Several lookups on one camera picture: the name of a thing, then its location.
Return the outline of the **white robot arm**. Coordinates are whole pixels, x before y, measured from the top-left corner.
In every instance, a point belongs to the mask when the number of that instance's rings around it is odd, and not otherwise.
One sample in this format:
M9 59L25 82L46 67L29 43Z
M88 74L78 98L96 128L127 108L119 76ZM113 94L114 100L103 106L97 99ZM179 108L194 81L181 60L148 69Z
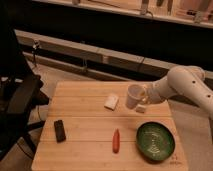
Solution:
M142 86L142 99L161 103L176 95L184 96L208 113L213 120L213 90L205 83L205 72L197 66L175 66L157 81Z

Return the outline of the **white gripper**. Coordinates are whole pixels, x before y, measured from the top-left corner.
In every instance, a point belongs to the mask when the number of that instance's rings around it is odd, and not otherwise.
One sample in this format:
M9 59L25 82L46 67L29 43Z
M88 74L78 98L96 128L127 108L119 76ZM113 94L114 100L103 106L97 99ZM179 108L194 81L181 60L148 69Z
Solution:
M157 104L160 102L160 96L151 83L143 84L143 88L145 89L145 97L143 98L145 104Z

